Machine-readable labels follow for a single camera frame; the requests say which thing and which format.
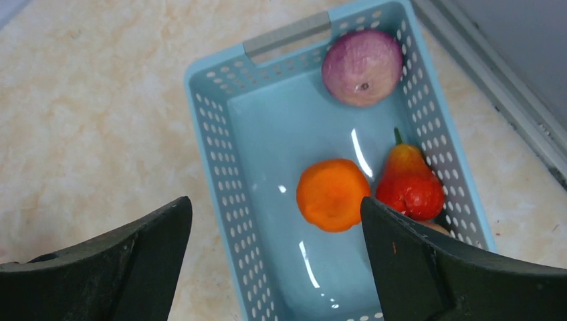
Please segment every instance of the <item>metal edge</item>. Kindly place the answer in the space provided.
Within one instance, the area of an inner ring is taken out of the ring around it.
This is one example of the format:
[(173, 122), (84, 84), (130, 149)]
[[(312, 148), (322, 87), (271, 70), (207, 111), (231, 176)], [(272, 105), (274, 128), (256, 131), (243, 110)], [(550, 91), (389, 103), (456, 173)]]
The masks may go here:
[(567, 131), (456, 5), (411, 0), (417, 17), (567, 189)]

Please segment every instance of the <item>green stem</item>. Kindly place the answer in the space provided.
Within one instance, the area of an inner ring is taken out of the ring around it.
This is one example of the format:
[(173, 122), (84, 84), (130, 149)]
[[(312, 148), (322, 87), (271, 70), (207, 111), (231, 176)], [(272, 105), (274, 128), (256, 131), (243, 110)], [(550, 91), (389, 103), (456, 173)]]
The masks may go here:
[(402, 134), (400, 134), (400, 130), (397, 127), (394, 127), (394, 136), (396, 136), (396, 145), (404, 143), (402, 140)]

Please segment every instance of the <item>marble countertop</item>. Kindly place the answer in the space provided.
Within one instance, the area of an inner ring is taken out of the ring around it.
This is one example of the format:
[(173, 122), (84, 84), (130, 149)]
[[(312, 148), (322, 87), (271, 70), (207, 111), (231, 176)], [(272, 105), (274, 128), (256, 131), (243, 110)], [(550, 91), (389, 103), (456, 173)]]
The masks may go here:
[[(185, 92), (199, 57), (346, 0), (34, 1), (0, 31), (0, 263), (194, 206), (170, 320), (240, 320)], [(501, 254), (567, 268), (567, 197), (424, 30)]]

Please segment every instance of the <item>basket handle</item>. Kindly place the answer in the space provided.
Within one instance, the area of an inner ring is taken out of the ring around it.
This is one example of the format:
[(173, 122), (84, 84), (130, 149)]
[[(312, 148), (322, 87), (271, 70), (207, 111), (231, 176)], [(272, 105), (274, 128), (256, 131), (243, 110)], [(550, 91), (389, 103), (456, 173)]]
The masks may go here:
[(244, 41), (244, 51), (252, 58), (330, 28), (331, 19), (327, 11), (319, 12)]

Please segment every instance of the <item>light blue plastic basket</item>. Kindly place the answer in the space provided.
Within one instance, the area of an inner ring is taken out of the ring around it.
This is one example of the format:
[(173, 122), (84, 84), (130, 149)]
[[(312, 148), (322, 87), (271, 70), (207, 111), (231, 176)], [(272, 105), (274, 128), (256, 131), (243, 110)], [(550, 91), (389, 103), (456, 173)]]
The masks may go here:
[[(405, 65), (398, 88), (363, 109), (332, 98), (320, 67), (335, 39), (366, 28), (395, 36)], [(260, 35), (193, 63), (185, 87), (244, 320), (382, 319), (361, 226), (320, 231), (295, 190), (306, 167), (334, 157), (359, 164), (374, 190), (395, 126), (445, 186), (438, 223), (495, 251), (409, 1), (359, 0)]]

